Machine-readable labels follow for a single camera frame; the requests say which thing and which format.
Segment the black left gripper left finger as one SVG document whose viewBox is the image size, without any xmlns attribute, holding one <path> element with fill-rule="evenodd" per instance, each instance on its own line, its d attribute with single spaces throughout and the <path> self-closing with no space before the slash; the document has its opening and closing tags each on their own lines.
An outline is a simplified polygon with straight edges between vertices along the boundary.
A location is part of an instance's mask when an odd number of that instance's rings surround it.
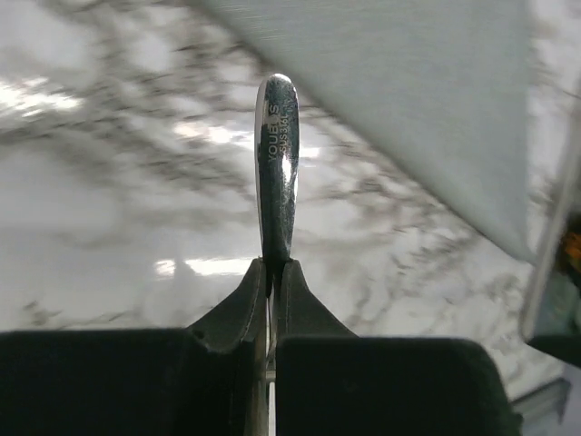
<svg viewBox="0 0 581 436">
<path fill-rule="evenodd" d="M 266 269 L 257 258 L 237 288 L 201 319 L 188 327 L 192 337 L 212 352 L 231 352 L 241 342 L 252 341 L 265 316 Z"/>
</svg>

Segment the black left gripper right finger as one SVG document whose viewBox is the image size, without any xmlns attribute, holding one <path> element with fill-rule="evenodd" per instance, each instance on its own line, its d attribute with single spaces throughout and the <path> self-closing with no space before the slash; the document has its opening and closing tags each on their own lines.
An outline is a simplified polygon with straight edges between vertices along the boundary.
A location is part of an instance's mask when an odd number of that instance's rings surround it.
<svg viewBox="0 0 581 436">
<path fill-rule="evenodd" d="M 286 336 L 356 337 L 310 291 L 300 262 L 285 263 L 273 291 L 273 326 L 275 338 Z"/>
</svg>

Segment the silver fork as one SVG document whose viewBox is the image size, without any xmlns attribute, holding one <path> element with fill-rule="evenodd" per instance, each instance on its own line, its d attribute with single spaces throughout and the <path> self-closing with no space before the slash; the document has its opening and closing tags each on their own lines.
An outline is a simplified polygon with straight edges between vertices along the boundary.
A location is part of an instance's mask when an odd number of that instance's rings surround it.
<svg viewBox="0 0 581 436">
<path fill-rule="evenodd" d="M 293 82 L 284 74 L 270 75 L 259 87 L 254 142 L 262 260 L 271 296 L 291 258 L 298 190 L 299 101 Z"/>
</svg>

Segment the grey cloth napkin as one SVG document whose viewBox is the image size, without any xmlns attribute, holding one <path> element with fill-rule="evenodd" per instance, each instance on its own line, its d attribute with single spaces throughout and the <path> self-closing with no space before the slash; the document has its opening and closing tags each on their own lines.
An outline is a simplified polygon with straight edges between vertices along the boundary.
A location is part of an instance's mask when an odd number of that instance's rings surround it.
<svg viewBox="0 0 581 436">
<path fill-rule="evenodd" d="M 203 7 L 490 241 L 532 259 L 526 2 Z"/>
</svg>

